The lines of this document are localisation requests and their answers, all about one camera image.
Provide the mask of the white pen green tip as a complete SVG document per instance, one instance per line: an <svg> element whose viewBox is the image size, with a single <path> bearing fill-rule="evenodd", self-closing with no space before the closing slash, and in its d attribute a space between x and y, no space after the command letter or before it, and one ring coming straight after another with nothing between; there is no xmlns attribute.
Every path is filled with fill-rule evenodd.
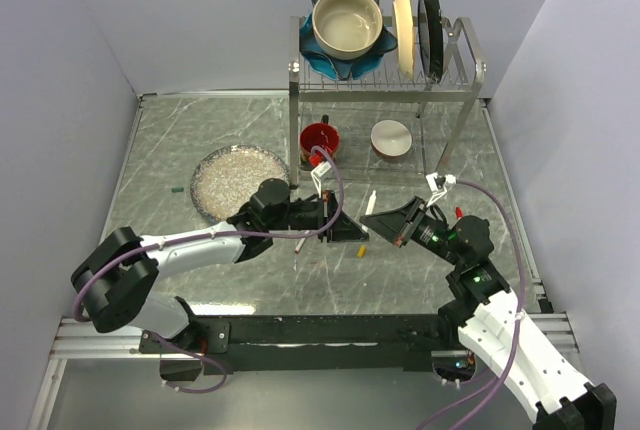
<svg viewBox="0 0 640 430"><path fill-rule="evenodd" d="M373 190L371 192L371 195L369 196L369 199L368 199L368 203L367 203L367 207L366 207L366 211L365 211L366 215L371 215L373 213L373 210L374 210L375 204L376 204L376 200L377 200L377 191Z"/></svg>

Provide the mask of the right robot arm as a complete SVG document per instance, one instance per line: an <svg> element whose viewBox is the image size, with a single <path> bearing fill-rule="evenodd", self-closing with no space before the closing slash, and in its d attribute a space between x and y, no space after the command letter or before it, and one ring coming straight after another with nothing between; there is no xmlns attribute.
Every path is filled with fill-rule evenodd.
<svg viewBox="0 0 640 430"><path fill-rule="evenodd" d="M520 307L516 292L489 256L494 250L487 220L466 215L453 226L436 219L419 197L361 223L391 244L415 242L454 269L446 277L453 300L438 311L439 340L463 346L495 374L535 429L611 429L617 399L595 385L554 347Z"/></svg>

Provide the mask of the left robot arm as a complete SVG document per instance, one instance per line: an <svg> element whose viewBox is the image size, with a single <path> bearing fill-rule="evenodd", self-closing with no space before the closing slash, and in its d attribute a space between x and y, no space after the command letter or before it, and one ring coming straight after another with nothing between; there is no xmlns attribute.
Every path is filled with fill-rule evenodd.
<svg viewBox="0 0 640 430"><path fill-rule="evenodd" d="M114 230L73 272L72 315L99 333L131 325L154 332L184 352L199 328L187 302L155 292L156 283L210 265L252 260L277 239L317 237L327 243L365 242L368 234L343 210L342 190L293 200L280 179L263 181L240 210L206 229L167 236Z"/></svg>

